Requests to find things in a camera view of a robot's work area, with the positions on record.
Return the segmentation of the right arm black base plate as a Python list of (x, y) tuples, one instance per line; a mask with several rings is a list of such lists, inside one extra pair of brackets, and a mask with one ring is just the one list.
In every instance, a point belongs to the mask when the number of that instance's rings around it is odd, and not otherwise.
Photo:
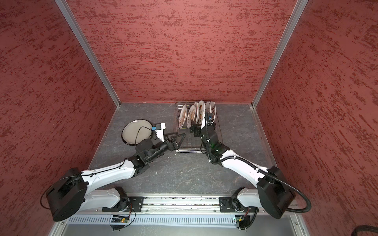
[(255, 212), (258, 208), (255, 206), (243, 206), (237, 198), (220, 197), (220, 212), (247, 213)]

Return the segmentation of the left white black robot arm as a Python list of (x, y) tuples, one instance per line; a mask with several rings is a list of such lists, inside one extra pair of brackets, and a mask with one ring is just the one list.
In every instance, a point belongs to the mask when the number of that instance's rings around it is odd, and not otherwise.
[(96, 170), (68, 170), (44, 193), (53, 220), (63, 221), (77, 212), (92, 208), (124, 209), (128, 196), (121, 187), (109, 190), (101, 188), (141, 175), (149, 168), (151, 162), (163, 156), (166, 151), (178, 150), (185, 137), (184, 133), (170, 133), (157, 144), (150, 139), (144, 139), (135, 146), (135, 155), (118, 164)]

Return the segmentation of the watermelon plate blue rim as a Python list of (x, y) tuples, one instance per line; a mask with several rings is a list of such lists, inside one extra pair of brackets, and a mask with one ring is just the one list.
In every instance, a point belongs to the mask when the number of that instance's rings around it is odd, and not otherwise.
[(200, 100), (197, 105), (198, 111), (197, 111), (197, 124), (202, 124), (202, 120), (204, 119), (204, 113), (205, 113), (205, 102), (203, 100)]

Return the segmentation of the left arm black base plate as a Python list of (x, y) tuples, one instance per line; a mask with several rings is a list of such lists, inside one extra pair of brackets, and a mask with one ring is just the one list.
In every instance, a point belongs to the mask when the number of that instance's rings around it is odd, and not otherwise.
[(141, 212), (144, 197), (126, 197), (120, 199), (113, 207), (103, 207), (102, 212)]

